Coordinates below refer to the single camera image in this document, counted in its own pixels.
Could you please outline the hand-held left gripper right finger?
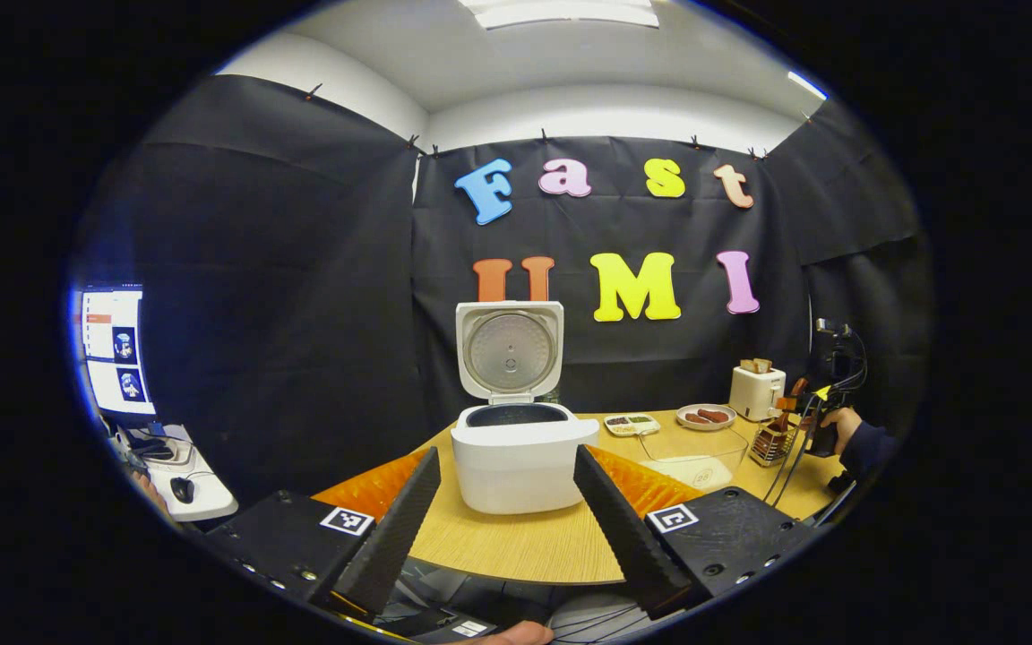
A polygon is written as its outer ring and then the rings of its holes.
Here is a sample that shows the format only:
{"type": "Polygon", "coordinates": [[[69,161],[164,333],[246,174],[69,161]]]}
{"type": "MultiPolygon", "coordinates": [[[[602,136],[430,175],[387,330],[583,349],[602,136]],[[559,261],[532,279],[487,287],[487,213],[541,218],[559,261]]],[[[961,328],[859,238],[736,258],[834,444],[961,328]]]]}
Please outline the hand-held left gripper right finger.
{"type": "Polygon", "coordinates": [[[579,446],[573,481],[594,515],[625,579],[628,596],[652,620],[724,596],[774,571],[818,537],[742,487],[688,497],[655,474],[650,491],[667,495],[632,503],[623,491],[636,465],[587,444],[579,446]]]}

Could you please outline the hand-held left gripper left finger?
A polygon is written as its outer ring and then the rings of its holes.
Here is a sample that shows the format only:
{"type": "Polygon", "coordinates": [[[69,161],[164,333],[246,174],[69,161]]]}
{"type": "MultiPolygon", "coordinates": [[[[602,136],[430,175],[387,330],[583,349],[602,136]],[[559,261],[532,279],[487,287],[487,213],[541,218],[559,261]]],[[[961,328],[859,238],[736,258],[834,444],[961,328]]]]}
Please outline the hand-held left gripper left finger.
{"type": "Polygon", "coordinates": [[[203,535],[230,567],[307,605],[383,612],[441,485],[431,446],[316,497],[279,490],[203,535]]]}

